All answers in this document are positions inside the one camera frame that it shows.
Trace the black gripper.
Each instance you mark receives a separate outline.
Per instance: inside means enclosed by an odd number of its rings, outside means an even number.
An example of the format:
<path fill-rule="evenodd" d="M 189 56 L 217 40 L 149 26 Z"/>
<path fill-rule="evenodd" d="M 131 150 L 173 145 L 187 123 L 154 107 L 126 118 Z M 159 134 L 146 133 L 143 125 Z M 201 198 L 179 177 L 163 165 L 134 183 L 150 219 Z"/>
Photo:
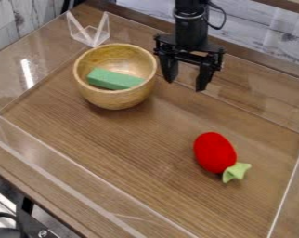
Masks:
<path fill-rule="evenodd" d="M 204 91 L 212 80 L 214 71 L 221 69 L 224 49 L 208 42 L 208 28 L 218 30 L 208 20 L 209 11 L 200 8 L 183 12 L 173 10 L 174 32 L 173 34 L 155 34 L 153 40 L 155 47 L 153 52 L 159 59 L 159 65 L 165 80 L 171 83 L 178 75 L 178 63 L 185 62 L 200 67 L 196 78 L 196 91 Z"/>

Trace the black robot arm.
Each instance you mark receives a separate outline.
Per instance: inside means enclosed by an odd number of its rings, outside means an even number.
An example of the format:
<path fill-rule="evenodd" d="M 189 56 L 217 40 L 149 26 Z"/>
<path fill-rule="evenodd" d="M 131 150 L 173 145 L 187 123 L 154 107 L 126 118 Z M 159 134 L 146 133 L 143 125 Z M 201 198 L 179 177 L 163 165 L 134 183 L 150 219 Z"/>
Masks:
<path fill-rule="evenodd" d="M 208 28 L 220 30 L 220 26 L 209 22 L 209 7 L 222 13 L 224 9 L 212 0 L 174 0 L 173 18 L 174 33 L 155 34 L 153 40 L 154 55 L 159 59 L 159 65 L 165 80 L 171 83 L 178 75 L 178 62 L 189 63 L 200 67 L 196 77 L 196 91 L 204 91 L 212 81 L 214 72 L 221 70 L 225 49 L 208 41 Z"/>

